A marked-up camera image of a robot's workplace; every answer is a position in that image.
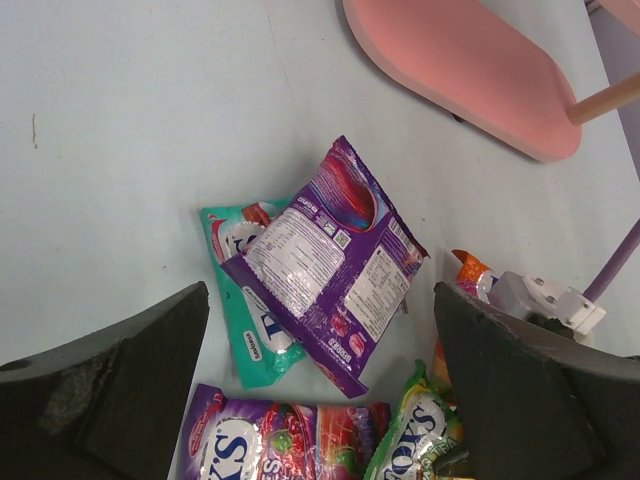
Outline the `green Fox's candy bag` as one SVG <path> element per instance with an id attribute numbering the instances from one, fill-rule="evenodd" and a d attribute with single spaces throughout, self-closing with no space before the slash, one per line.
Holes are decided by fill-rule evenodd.
<path id="1" fill-rule="evenodd" d="M 376 448 L 366 479 L 438 479 L 436 460 L 461 445 L 462 423 L 432 388 L 423 360 L 404 385 L 398 408 Z"/>

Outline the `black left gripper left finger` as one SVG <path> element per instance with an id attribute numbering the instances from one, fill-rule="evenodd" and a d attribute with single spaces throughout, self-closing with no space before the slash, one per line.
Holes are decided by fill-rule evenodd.
<path id="1" fill-rule="evenodd" d="M 208 297 L 197 282 L 128 319 L 2 365 L 2 478 L 166 478 Z"/>

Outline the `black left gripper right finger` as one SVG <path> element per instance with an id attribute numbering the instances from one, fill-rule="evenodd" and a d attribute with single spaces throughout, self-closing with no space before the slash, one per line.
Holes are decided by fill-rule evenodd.
<path id="1" fill-rule="evenodd" d="M 638 360 L 513 318 L 447 282 L 434 293 L 474 478 L 638 478 Z"/>

